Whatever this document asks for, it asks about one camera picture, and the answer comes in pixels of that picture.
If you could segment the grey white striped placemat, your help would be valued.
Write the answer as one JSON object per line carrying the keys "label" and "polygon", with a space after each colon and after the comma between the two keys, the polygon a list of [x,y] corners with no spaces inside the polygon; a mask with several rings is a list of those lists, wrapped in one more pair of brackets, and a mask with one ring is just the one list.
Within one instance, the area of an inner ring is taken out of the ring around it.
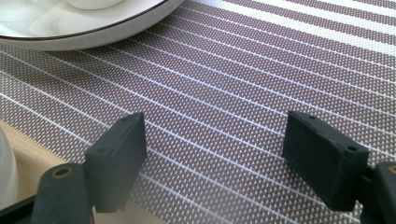
{"label": "grey white striped placemat", "polygon": [[117,119],[145,115],[133,202],[176,224],[359,224],[282,158],[290,111],[396,161],[396,0],[184,0],[94,49],[0,44],[0,121],[80,162]]}

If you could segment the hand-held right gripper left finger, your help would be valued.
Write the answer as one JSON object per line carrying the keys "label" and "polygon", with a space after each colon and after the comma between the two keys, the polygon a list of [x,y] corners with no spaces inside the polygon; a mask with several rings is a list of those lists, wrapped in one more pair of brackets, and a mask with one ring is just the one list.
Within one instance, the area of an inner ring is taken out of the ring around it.
{"label": "hand-held right gripper left finger", "polygon": [[116,121],[85,152],[88,193],[97,213],[124,209],[147,156],[142,112]]}

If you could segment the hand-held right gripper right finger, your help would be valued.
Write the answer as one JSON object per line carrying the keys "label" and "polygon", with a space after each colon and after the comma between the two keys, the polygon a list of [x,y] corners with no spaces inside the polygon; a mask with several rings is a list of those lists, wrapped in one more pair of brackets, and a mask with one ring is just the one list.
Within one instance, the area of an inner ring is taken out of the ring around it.
{"label": "hand-held right gripper right finger", "polygon": [[366,147],[313,115],[290,111],[282,156],[327,207],[354,209],[355,182],[369,156]]}

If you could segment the white plate black rim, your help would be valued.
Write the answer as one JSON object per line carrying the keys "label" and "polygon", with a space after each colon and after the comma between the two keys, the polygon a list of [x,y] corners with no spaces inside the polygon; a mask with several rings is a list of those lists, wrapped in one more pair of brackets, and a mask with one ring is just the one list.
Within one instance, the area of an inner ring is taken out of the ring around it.
{"label": "white plate black rim", "polygon": [[136,35],[185,0],[122,0],[80,9],[66,0],[0,0],[0,43],[22,49],[89,49]]}

